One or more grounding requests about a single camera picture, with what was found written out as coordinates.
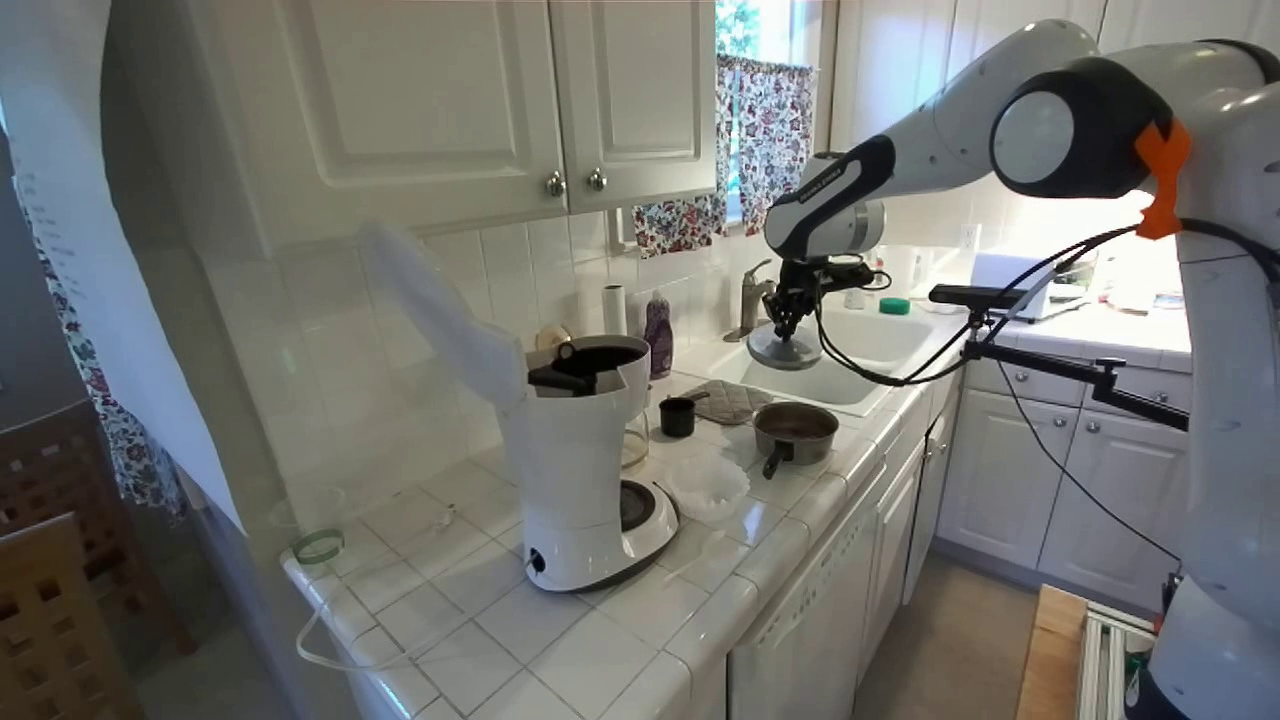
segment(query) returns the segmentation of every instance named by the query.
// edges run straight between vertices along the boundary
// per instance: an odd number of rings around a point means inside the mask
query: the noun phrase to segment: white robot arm
[[[1145,133],[1191,135],[1150,172]],[[1280,63],[1236,45],[1150,45],[1092,54],[1072,22],[1030,22],[936,100],[779,195],[764,237],[783,255],[766,300],[779,345],[830,288],[829,255],[879,240],[879,195],[960,187],[995,172],[1022,195],[1125,195],[1171,214],[1191,326],[1191,511],[1182,586],[1132,715],[1280,715]]]

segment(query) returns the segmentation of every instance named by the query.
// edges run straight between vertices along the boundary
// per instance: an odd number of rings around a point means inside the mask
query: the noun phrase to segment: white coffee maker
[[[619,481],[629,420],[649,402],[649,345],[582,335],[561,353],[574,355],[574,378],[588,377],[588,387],[542,384],[531,400],[498,408],[521,489],[522,576],[542,593],[622,576],[676,536],[670,500]]]
[[[649,402],[649,345],[568,338],[557,364],[531,367],[513,332],[467,310],[417,237],[387,224],[365,237],[371,273],[498,414],[521,493],[522,576],[542,593],[595,586],[670,544],[676,502],[653,485],[619,481],[629,420]]]

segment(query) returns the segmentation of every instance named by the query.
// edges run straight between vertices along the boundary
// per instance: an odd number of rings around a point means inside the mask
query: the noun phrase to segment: white tile countertop
[[[1008,326],[1008,338],[1186,364],[1171,319],[1148,326],[1106,306]],[[676,370],[653,402],[696,384],[700,377]],[[807,469],[783,463],[776,481],[758,481],[751,425],[700,420],[688,441],[649,441],[645,463],[619,476],[670,489],[676,472],[746,472],[751,493],[711,519],[681,515],[670,548],[595,593],[548,597],[522,578],[498,447],[349,519],[331,564],[283,557],[283,573],[343,653],[366,663],[358,684],[393,715],[681,715],[690,672],[727,653],[853,509],[860,469],[920,394],[922,387],[892,393],[870,420],[838,414],[830,452]]]

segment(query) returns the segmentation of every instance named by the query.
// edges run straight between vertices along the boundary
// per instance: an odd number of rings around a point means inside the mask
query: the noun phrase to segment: wooden floor
[[[1037,593],[929,557],[867,669],[855,720],[1012,720]]]

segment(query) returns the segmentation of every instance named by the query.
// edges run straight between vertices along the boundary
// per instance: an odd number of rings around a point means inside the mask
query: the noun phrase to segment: cabinet knob
[[[542,179],[542,187],[548,187],[548,195],[564,195],[564,192],[568,192],[564,172],[551,172],[551,175]]]
[[[605,172],[605,169],[592,169],[592,172],[588,172],[588,182],[592,182],[595,192],[605,192],[605,187],[608,187],[608,172]]]

